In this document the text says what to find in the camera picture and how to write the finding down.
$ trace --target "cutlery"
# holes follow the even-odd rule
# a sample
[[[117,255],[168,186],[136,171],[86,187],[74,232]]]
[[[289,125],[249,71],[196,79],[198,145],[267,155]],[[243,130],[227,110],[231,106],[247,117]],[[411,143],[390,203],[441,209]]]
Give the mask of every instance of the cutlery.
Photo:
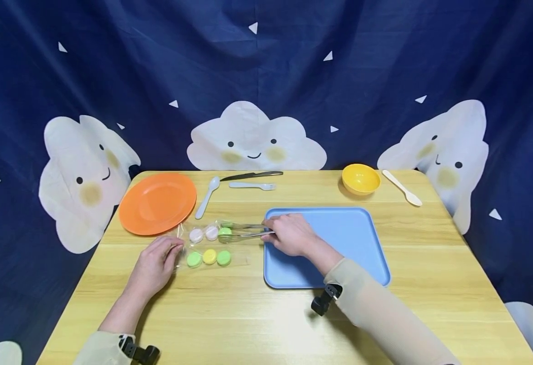
[[[271,233],[274,233],[274,231],[266,231],[266,232],[250,233],[250,234],[221,234],[218,236],[218,241],[220,241],[221,243],[240,242],[246,239],[260,237],[260,236],[264,236],[264,235],[271,234]]]
[[[199,208],[197,208],[195,219],[202,218],[203,214],[205,213],[205,208],[207,208],[209,197],[219,187],[220,187],[220,178],[217,176],[214,176],[213,179],[209,182],[209,186],[207,188],[207,193],[205,194],[205,198],[201,202],[201,205],[199,206]]]
[[[388,177],[388,180],[392,181],[394,185],[398,186],[398,189],[400,189],[404,193],[404,196],[406,197],[406,200],[408,200],[408,203],[411,203],[413,206],[417,207],[420,207],[422,205],[422,201],[416,195],[409,192],[408,189],[405,188],[404,185],[402,185],[392,173],[390,173],[388,170],[382,170],[382,173],[384,174],[384,176]]]
[[[250,230],[252,228],[269,229],[263,224],[241,224],[230,221],[219,221],[218,224],[220,225],[220,227],[229,228],[231,230]]]
[[[229,184],[229,187],[231,188],[259,188],[264,191],[273,191],[274,189],[276,189],[276,184],[250,184],[250,183],[242,183],[242,182],[234,181]]]
[[[235,174],[234,176],[224,177],[220,181],[250,179],[251,177],[260,177],[260,176],[276,176],[279,174],[282,174],[282,171],[250,172],[250,173]]]

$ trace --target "hand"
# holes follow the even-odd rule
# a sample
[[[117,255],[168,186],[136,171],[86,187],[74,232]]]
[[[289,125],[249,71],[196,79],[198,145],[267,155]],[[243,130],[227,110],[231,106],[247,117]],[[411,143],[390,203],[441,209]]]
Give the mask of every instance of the hand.
[[[306,256],[314,246],[324,243],[302,214],[273,216],[262,224],[276,232],[262,236],[262,241],[273,243],[289,256]]]
[[[179,238],[157,237],[140,253],[124,293],[148,302],[169,282],[182,248],[183,240]]]

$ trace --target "navy blue backdrop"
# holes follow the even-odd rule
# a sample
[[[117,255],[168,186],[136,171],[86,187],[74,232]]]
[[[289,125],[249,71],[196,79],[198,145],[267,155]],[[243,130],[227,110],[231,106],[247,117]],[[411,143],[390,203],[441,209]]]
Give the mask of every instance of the navy blue backdrop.
[[[351,162],[427,173],[533,348],[533,0],[0,0],[0,344],[35,364],[140,170]]]

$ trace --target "beige sleeve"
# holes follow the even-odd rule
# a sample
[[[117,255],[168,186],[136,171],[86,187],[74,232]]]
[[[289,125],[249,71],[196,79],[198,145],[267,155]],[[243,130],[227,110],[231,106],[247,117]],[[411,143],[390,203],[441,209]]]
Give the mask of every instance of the beige sleeve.
[[[449,365],[459,360],[400,299],[361,266],[342,259],[325,277],[343,292],[336,304],[365,330],[394,364]]]
[[[97,331],[90,335],[74,365],[130,365],[132,359],[120,350],[123,334]]]

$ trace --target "knife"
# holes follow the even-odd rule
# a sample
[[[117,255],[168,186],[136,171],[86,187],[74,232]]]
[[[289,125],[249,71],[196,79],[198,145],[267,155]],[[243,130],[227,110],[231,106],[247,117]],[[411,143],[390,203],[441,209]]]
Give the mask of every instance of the knife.
[[[249,179],[251,177],[262,177],[262,176],[276,176],[279,174],[282,174],[282,171],[251,172],[251,173],[235,174],[234,176],[224,177],[220,181],[241,180],[241,179]]]

